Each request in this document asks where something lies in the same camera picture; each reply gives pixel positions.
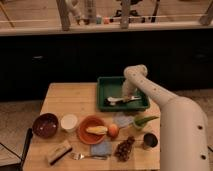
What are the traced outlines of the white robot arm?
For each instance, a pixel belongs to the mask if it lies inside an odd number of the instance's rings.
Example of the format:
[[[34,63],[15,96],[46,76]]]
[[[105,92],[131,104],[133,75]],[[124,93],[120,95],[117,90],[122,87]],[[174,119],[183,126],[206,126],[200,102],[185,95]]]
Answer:
[[[160,171],[210,171],[207,115],[195,101],[154,83],[147,74],[145,65],[126,67],[122,96],[129,99],[139,89],[159,106]]]

